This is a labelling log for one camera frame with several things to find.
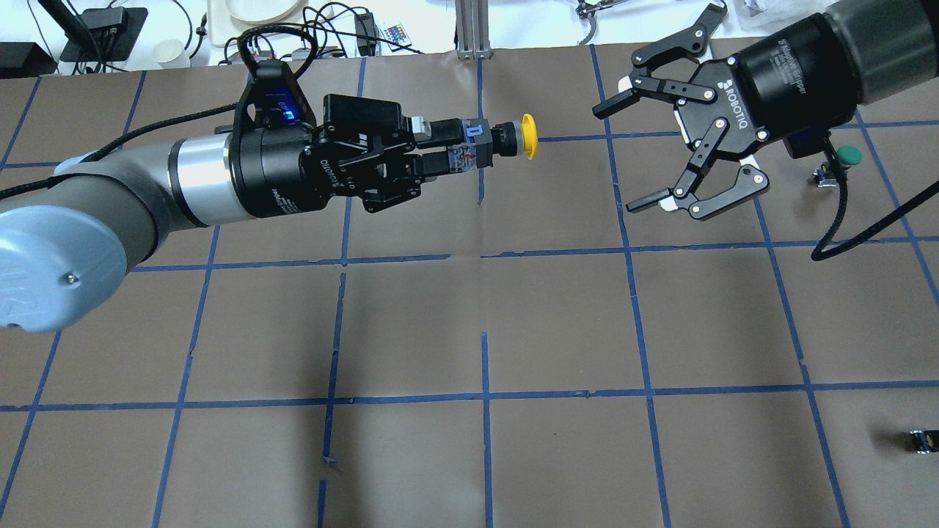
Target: blue tape grid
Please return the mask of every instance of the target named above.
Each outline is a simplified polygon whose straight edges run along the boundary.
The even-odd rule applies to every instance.
[[[596,76],[597,88],[601,99],[604,97],[603,86],[600,77],[599,63],[596,57],[596,52],[593,46],[590,47],[591,55],[593,60],[594,74]],[[364,75],[365,75],[365,59],[362,60],[360,66],[360,75],[359,75],[359,84],[358,84],[358,94],[361,95],[364,88]],[[137,103],[140,100],[140,96],[143,90],[144,81],[146,79],[146,73],[141,74],[140,82],[137,86],[137,90],[134,94],[133,102],[131,104],[131,110],[126,121],[124,132],[130,129],[130,125],[133,119],[133,114],[136,110]],[[26,102],[25,107],[23,108],[23,113],[20,115],[20,118],[17,122],[17,126],[14,130],[14,133],[8,143],[7,149],[4,152],[2,160],[0,160],[0,170],[4,168],[28,168],[28,167],[53,167],[59,164],[59,162],[32,162],[32,163],[9,163],[9,156],[13,150],[14,144],[19,133],[22,130],[23,124],[27,117],[30,107],[33,104],[34,98],[38,92],[38,88],[41,80],[37,79],[33,85],[32,91],[30,92],[29,98]],[[483,63],[481,60],[477,61],[477,97],[478,97],[478,109],[479,115],[482,116],[483,108]],[[893,185],[891,183],[890,177],[877,153],[877,149],[873,144],[873,141],[870,138],[869,129],[880,129],[880,128],[901,128],[901,127],[931,127],[939,126],[939,120],[919,120],[919,121],[894,121],[894,122],[881,122],[881,123],[867,123],[863,120],[861,115],[857,115],[857,123],[851,123],[843,125],[839,128],[843,129],[856,129],[862,131],[865,142],[873,156],[874,162],[877,165],[878,170],[880,171],[881,177],[884,180],[885,187],[891,197],[891,200],[894,203],[894,206],[898,206],[900,201],[897,197],[896,192],[894,191]],[[42,392],[45,387],[46,380],[48,379],[49,372],[52,368],[53,360],[55,357],[55,352],[58,348],[59,341],[61,339],[61,333],[58,333],[54,337],[53,344],[51,346],[46,364],[43,368],[42,376],[39,380],[38,388],[33,398],[33,401],[29,405],[22,406],[0,406],[0,412],[26,412],[27,419],[25,426],[23,428],[23,434],[20,439],[20,443],[17,448],[16,455],[12,462],[10,472],[6,484],[4,486],[3,495],[0,497],[0,518],[3,516],[3,512],[6,508],[9,494],[12,490],[14,479],[17,473],[17,469],[22,460],[23,451],[26,447],[26,443],[29,437],[29,433],[33,424],[33,421],[36,417],[37,412],[74,412],[74,411],[114,411],[114,410],[154,410],[162,409],[174,410],[174,419],[173,425],[171,427],[170,438],[167,444],[166,457],[163,464],[163,470],[161,475],[161,483],[158,491],[157,501],[154,508],[154,517],[152,526],[158,526],[160,522],[160,514],[162,511],[162,501],[165,494],[166,483],[168,480],[169,469],[171,467],[173,450],[175,446],[175,441],[178,433],[179,419],[181,417],[182,411],[184,409],[223,409],[223,408],[249,408],[249,407],[283,407],[283,406],[323,406],[327,409],[327,424],[326,424],[326,434],[324,434],[324,458],[329,460],[329,452],[331,448],[331,417],[332,410],[336,405],[394,405],[394,404],[406,404],[406,403],[423,403],[423,402],[435,402],[435,401],[482,401],[484,405],[484,442],[485,442],[485,456],[484,456],[484,465],[485,465],[485,518],[486,526],[491,527],[493,525],[493,499],[492,499],[492,466],[491,466],[491,427],[490,427],[490,417],[489,417],[489,403],[491,400],[496,399],[536,399],[536,398],[572,398],[572,397],[644,397],[648,403],[649,411],[649,422],[650,422],[650,435],[653,441],[654,447],[654,464],[656,470],[656,478],[658,480],[660,502],[662,507],[662,514],[665,526],[670,526],[670,513],[668,508],[668,496],[665,486],[665,476],[662,470],[662,460],[661,460],[661,450],[658,445],[658,432],[655,422],[654,415],[654,397],[655,396],[690,396],[690,395],[725,395],[725,394],[760,394],[760,393],[788,393],[788,392],[805,392],[808,397],[809,406],[811,408],[812,417],[815,422],[816,430],[819,436],[819,442],[823,451],[824,462],[826,470],[828,471],[829,478],[831,480],[831,485],[833,493],[835,494],[836,503],[839,510],[839,515],[841,518],[841,523],[843,526],[850,526],[850,519],[848,518],[847,511],[841,497],[839,483],[837,475],[834,470],[834,465],[831,460],[831,455],[829,452],[827,440],[824,436],[824,426],[822,423],[821,415],[818,411],[818,406],[815,400],[815,393],[819,391],[845,391],[845,390],[879,390],[879,389],[915,389],[915,388],[939,388],[939,380],[907,380],[907,381],[871,381],[871,382],[849,382],[849,383],[812,383],[810,376],[808,374],[808,369],[801,365],[802,360],[802,350],[801,344],[798,338],[798,332],[795,329],[792,309],[789,305],[788,296],[786,294],[785,285],[782,279],[781,272],[779,271],[776,252],[775,249],[779,247],[812,247],[815,245],[816,241],[773,241],[768,225],[766,223],[765,217],[762,213],[762,206],[759,200],[754,202],[755,208],[757,210],[757,216],[760,220],[761,229],[763,232],[764,241],[763,242],[743,242],[743,243],[718,243],[718,244],[695,244],[688,246],[631,246],[629,244],[628,234],[626,232],[625,223],[623,221],[623,205],[622,199],[619,192],[619,178],[616,169],[616,159],[615,154],[612,148],[612,141],[615,139],[629,139],[629,138],[638,138],[638,137],[669,137],[679,135],[678,132],[632,132],[632,133],[613,133],[610,130],[608,120],[604,122],[605,133],[604,134],[593,134],[593,135],[572,135],[572,136],[555,136],[555,137],[543,137],[541,141],[544,143],[551,142],[568,142],[568,141],[598,141],[605,140],[608,145],[608,156],[610,162],[610,171],[613,178],[613,190],[614,196],[616,199],[616,206],[618,212],[618,219],[620,222],[621,235],[623,237],[623,247],[615,248],[587,248],[587,249],[566,249],[566,250],[545,250],[545,251],[526,251],[526,252],[505,252],[498,255],[491,256],[482,256],[482,258],[505,258],[505,257],[527,257],[527,256],[568,256],[568,255],[600,255],[600,254],[619,254],[622,253],[626,259],[627,264],[627,279],[629,281],[631,301],[634,313],[634,319],[637,326],[637,337],[639,341],[639,353],[640,361],[642,363],[643,371],[643,387],[635,389],[616,389],[616,390],[601,390],[601,391],[528,391],[528,392],[490,392],[489,383],[488,383],[488,339],[487,334],[483,334],[482,337],[482,348],[483,348],[483,391],[481,393],[461,393],[461,394],[441,394],[441,395],[424,395],[424,396],[387,396],[387,397],[353,397],[353,398],[336,398],[335,397],[335,376],[338,368],[338,359],[339,359],[339,336],[341,333],[341,324],[342,324],[342,303],[345,293],[346,285],[346,274],[342,273],[340,279],[339,287],[339,299],[337,301],[337,315],[336,315],[336,330],[334,337],[334,349],[333,349],[333,358],[331,365],[331,377],[330,377],[330,392],[329,396],[326,398],[296,398],[296,399],[273,399],[273,400],[238,400],[238,401],[186,401],[186,388],[188,385],[189,376],[192,370],[192,350],[195,347],[195,344],[198,339],[198,331],[201,324],[201,318],[203,314],[203,309],[205,307],[205,300],[208,294],[208,284],[211,277],[212,270],[215,269],[240,269],[240,268],[264,268],[264,267],[291,267],[291,266],[317,266],[317,265],[340,265],[346,267],[348,265],[354,264],[364,264],[364,263],[383,263],[383,262],[409,262],[409,261],[426,261],[426,260],[443,260],[447,259],[449,255],[424,255],[424,256],[385,256],[385,257],[370,257],[370,258],[349,258],[348,257],[348,235],[349,235],[349,224],[351,221],[351,199],[346,200],[346,213],[343,226],[343,243],[342,243],[342,255],[338,259],[326,259],[320,261],[271,261],[271,262],[238,262],[238,263],[215,263],[215,249],[218,243],[219,227],[215,228],[212,237],[211,248],[209,251],[209,259],[206,265],[183,265],[183,266],[140,266],[135,269],[135,272],[176,272],[176,271],[204,271],[206,274],[206,280],[203,284],[203,291],[199,301],[199,307],[196,313],[196,321],[193,324],[192,329],[192,339],[190,343],[189,354],[187,355],[185,367],[183,370],[182,380],[179,386],[179,394],[177,401],[168,401],[168,402],[120,402],[120,403],[84,403],[84,404],[40,404],[40,399]],[[485,197],[485,174],[483,171],[480,171],[479,175],[479,199],[482,202]],[[932,295],[936,300],[937,306],[939,306],[939,289],[937,289],[936,282],[931,273],[930,267],[926,263],[925,257],[923,256],[920,244],[922,242],[939,242],[939,236],[916,236],[912,226],[906,218],[902,219],[904,228],[906,230],[907,236],[902,238],[887,238],[881,239],[878,241],[870,241],[870,244],[894,244],[894,243],[910,243],[916,253],[917,260],[920,263],[924,277],[926,278],[927,284],[929,285]],[[646,356],[644,338],[641,329],[641,313],[639,311],[639,297],[636,292],[635,277],[632,273],[632,254],[641,253],[641,252],[663,252],[663,251],[696,251],[696,250],[731,250],[731,249],[752,249],[752,248],[765,248],[769,253],[771,264],[773,266],[774,275],[777,279],[777,287],[779,289],[780,299],[783,303],[784,311],[786,313],[787,322],[790,326],[790,331],[792,334],[793,345],[796,350],[797,358],[800,360],[800,368],[803,372],[803,383],[795,385],[758,385],[758,386],[722,386],[722,387],[669,387],[669,388],[654,388],[652,385],[651,376],[649,374],[648,358]],[[319,491],[317,497],[317,526],[323,525],[324,511],[326,505],[326,495],[327,495],[327,481],[321,480],[319,482]]]
[[[590,55],[593,61],[593,74],[596,76],[596,88],[600,97],[605,101],[603,90],[603,77],[600,75],[600,62],[596,56],[596,48],[590,45]],[[613,152],[613,137],[609,127],[609,119],[603,120],[606,132],[607,152],[609,155],[609,170],[613,179],[613,196],[616,199],[616,215],[620,223],[620,235],[623,238],[623,256],[626,259],[626,280],[629,283],[629,298],[632,303],[633,320],[636,324],[636,339],[639,342],[639,363],[642,366],[642,388],[645,391],[646,410],[649,415],[649,434],[652,439],[653,463],[655,466],[655,479],[658,483],[658,498],[662,508],[662,522],[666,528],[671,528],[671,514],[669,511],[669,494],[665,486],[665,470],[662,467],[662,448],[658,441],[658,422],[655,419],[655,401],[652,384],[652,374],[649,371],[649,357],[646,353],[645,333],[642,331],[642,313],[639,310],[639,292],[636,289],[636,276],[633,274],[633,256],[630,248],[629,234],[623,218],[623,199],[620,196],[620,177],[616,170],[616,154]]]

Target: table surface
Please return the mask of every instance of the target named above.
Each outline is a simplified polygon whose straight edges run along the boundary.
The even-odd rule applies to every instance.
[[[635,49],[316,64],[300,80],[311,101],[384,98],[431,119],[531,112],[541,152],[375,215],[334,199],[174,233],[64,332],[0,329],[0,526],[939,517],[939,457],[903,443],[939,427],[939,202],[813,263],[837,199],[807,184],[819,159],[774,144],[758,154],[773,187],[756,202],[706,223],[624,215],[688,156],[665,104],[590,113]],[[244,78],[228,66],[4,81],[0,182],[233,101]],[[936,87],[835,131],[866,158],[845,236],[935,178]],[[732,174],[720,165],[702,189]]]

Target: yellow knob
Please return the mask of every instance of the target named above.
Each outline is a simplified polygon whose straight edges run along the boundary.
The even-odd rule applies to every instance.
[[[529,160],[538,155],[538,127],[535,126],[531,114],[522,116],[522,149]]]

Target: green button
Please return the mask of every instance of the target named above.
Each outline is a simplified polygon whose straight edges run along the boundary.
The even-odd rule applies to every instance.
[[[858,150],[857,147],[845,145],[838,149],[838,161],[841,162],[842,165],[853,167],[860,164],[863,159],[864,155],[861,154],[861,151]]]

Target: white cup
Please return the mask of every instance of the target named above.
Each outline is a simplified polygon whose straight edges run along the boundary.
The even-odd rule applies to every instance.
[[[188,68],[189,55],[182,41],[176,39],[164,40],[153,48],[153,60],[161,68]]]

